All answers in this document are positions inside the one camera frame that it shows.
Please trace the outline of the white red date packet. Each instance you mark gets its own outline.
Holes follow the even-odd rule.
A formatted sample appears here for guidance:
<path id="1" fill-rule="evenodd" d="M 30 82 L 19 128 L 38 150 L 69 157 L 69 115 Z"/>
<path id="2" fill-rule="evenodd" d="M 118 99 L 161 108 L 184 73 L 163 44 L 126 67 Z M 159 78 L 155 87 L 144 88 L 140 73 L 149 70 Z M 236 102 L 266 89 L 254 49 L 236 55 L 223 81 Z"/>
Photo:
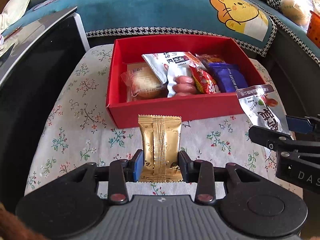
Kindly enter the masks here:
<path id="1" fill-rule="evenodd" d="M 236 91 L 240 106 L 254 126 L 290 134 L 284 107 L 272 85 L 256 85 Z"/>

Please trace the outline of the gold foil snack packet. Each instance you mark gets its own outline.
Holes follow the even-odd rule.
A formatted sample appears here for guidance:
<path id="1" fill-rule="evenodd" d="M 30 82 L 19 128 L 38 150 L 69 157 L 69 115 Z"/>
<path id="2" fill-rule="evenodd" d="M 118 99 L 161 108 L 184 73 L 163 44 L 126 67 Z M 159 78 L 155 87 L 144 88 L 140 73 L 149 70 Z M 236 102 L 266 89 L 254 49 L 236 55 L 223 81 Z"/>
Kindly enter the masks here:
<path id="1" fill-rule="evenodd" d="M 140 182 L 172 183 L 182 180 L 178 152 L 182 119 L 180 116 L 139 115 L 144 166 Z"/>

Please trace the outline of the purple wafer biscuit packet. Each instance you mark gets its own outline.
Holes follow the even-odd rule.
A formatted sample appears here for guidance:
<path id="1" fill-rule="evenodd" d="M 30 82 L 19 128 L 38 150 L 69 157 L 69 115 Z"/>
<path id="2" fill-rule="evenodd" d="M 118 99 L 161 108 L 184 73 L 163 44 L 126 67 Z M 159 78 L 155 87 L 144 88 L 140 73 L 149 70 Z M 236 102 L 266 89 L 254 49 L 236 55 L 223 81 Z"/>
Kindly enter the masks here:
<path id="1" fill-rule="evenodd" d="M 238 89 L 248 87 L 244 76 L 236 64 L 214 62 L 209 63 L 207 69 L 214 76 L 222 93 L 234 93 Z"/>

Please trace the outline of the red candy packet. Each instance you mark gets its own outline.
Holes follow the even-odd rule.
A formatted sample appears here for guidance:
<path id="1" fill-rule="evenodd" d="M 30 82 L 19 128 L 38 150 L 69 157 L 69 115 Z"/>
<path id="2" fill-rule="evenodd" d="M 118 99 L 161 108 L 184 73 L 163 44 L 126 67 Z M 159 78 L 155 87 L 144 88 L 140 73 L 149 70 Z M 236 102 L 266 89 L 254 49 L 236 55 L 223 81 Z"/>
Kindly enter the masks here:
<path id="1" fill-rule="evenodd" d="M 214 78 L 205 70 L 198 66 L 189 66 L 191 75 L 195 82 L 197 90 L 202 94 L 216 94 L 219 93 L 219 87 Z"/>

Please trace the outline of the sausage packet white wrapper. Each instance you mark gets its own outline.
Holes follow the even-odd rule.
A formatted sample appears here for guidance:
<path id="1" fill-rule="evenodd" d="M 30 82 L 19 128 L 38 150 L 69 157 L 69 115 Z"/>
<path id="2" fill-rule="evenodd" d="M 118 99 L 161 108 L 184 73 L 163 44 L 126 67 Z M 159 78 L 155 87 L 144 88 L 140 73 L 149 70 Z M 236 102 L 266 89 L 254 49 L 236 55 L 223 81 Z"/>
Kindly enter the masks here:
<path id="1" fill-rule="evenodd" d="M 168 69 L 167 78 L 167 90 L 169 98 L 172 98 L 176 95 L 184 96 L 197 94 L 197 88 L 188 65 L 170 66 Z"/>

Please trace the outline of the white red spicy strip packet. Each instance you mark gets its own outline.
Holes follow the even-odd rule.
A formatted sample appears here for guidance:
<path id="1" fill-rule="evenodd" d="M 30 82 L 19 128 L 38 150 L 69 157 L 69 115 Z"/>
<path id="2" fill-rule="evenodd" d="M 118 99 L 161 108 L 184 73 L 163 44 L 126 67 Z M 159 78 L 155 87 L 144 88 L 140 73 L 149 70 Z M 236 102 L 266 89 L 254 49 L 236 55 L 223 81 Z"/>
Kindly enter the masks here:
<path id="1" fill-rule="evenodd" d="M 161 84 L 168 81 L 167 76 L 170 67 L 187 68 L 191 64 L 194 67 L 206 70 L 202 62 L 189 51 L 143 54 L 142 58 Z"/>

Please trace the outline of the floral tablecloth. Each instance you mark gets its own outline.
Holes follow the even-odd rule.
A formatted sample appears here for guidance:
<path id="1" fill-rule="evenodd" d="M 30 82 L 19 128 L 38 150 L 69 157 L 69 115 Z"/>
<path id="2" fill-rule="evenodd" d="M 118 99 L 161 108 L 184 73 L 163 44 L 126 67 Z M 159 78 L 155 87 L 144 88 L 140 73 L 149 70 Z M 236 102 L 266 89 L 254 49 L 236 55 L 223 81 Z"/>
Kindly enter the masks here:
<path id="1" fill-rule="evenodd" d="M 103 167 L 130 159 L 142 147 L 140 130 L 116 128 L 105 108 L 112 51 L 110 44 L 90 49 L 68 78 L 40 137 L 26 193 L 87 162 Z M 251 125 L 244 114 L 185 121 L 180 148 L 214 166 L 237 163 L 302 196 L 300 187 L 276 178 L 276 155 L 250 141 Z"/>

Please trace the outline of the round cake clear wrapper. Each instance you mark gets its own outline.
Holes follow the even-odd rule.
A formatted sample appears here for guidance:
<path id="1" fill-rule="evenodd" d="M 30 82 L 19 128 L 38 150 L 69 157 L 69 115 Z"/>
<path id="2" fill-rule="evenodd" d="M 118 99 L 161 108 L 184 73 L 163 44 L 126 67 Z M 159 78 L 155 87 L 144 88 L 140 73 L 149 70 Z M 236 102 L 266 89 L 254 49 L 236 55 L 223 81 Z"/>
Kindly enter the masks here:
<path id="1" fill-rule="evenodd" d="M 127 102 L 154 99 L 166 88 L 149 67 L 128 70 L 121 78 L 127 86 Z"/>

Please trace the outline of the red cardboard box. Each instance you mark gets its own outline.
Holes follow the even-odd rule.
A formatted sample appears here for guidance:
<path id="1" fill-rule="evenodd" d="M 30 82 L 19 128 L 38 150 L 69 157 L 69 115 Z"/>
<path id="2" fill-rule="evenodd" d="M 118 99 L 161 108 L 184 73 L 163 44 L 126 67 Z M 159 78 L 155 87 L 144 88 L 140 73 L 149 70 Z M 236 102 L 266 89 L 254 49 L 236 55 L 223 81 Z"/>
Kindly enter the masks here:
<path id="1" fill-rule="evenodd" d="M 184 121 L 242 113 L 236 90 L 262 85 L 253 63 L 227 37 L 152 35 L 114 42 L 106 109 L 117 128 L 141 115 Z"/>

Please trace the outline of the orange pastry clear wrapper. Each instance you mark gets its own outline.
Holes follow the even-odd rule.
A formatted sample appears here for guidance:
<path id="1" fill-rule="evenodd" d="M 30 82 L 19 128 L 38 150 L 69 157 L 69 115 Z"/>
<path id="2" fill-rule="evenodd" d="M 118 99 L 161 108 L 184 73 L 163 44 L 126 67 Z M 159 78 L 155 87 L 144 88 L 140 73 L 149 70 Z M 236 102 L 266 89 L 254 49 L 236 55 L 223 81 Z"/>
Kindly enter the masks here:
<path id="1" fill-rule="evenodd" d="M 195 54 L 195 56 L 204 64 L 225 63 L 223 59 L 214 54 Z"/>

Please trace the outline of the white printed bag on sofa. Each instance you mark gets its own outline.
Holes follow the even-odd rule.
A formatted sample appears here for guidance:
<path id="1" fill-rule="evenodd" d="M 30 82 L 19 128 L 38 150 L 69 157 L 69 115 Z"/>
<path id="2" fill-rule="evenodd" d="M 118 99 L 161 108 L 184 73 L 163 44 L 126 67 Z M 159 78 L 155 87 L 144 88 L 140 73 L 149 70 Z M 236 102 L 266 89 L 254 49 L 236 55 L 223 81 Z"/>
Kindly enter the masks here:
<path id="1" fill-rule="evenodd" d="M 306 30 L 310 23 L 312 0 L 280 0 L 281 12 L 296 25 Z"/>

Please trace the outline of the black glossy side table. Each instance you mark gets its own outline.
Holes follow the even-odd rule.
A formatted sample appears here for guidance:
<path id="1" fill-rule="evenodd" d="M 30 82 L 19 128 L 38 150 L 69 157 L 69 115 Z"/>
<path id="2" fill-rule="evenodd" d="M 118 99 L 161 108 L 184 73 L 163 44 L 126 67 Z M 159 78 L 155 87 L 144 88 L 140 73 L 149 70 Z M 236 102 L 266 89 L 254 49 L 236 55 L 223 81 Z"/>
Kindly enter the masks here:
<path id="1" fill-rule="evenodd" d="M 14 210 L 40 136 L 88 40 L 76 8 L 23 27 L 1 55 L 1 203 Z"/>

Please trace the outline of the teal lion sofa blanket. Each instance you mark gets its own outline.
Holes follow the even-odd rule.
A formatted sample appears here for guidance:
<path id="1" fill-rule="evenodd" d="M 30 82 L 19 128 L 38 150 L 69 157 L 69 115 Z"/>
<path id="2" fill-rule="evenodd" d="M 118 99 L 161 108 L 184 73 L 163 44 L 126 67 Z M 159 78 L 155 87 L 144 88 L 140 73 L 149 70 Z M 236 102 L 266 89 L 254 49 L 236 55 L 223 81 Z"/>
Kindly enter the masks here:
<path id="1" fill-rule="evenodd" d="M 278 28 L 315 62 L 319 49 L 296 24 L 254 0 L 54 0 L 28 10 L 14 27 L 76 7 L 88 37 L 197 34 L 231 37 L 265 56 Z"/>

